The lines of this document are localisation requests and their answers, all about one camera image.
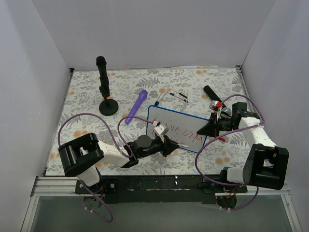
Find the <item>red white marker pen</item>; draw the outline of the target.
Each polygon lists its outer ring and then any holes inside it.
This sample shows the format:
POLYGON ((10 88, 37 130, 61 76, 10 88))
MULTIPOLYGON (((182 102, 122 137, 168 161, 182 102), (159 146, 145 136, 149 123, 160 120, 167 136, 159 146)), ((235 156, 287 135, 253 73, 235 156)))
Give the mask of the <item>red white marker pen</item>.
POLYGON ((182 148, 188 148, 189 146, 187 145, 182 145, 182 144, 177 144, 178 147, 182 147, 182 148))

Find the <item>blue framed whiteboard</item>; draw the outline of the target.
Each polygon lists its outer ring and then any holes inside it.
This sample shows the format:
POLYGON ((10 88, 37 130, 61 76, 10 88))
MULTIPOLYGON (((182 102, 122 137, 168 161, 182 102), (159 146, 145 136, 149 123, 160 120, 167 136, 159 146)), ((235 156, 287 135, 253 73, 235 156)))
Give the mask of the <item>blue framed whiteboard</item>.
POLYGON ((205 118, 151 105, 147 119, 164 124, 169 129, 167 136, 185 145, 184 150, 197 153, 205 144, 206 136, 197 134, 208 123, 205 118))

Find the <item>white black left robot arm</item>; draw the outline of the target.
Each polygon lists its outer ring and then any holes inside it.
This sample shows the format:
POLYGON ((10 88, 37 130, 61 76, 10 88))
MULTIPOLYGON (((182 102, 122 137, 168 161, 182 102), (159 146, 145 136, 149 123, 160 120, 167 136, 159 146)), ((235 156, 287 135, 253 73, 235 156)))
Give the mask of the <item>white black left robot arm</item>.
POLYGON ((85 183, 92 193, 102 190, 101 174, 95 164, 102 161, 120 168, 130 168, 139 160, 155 153, 166 157, 180 146, 168 136, 141 135, 137 140, 117 149, 100 141, 94 133, 88 133, 61 145, 58 149, 66 177, 77 177, 85 183))

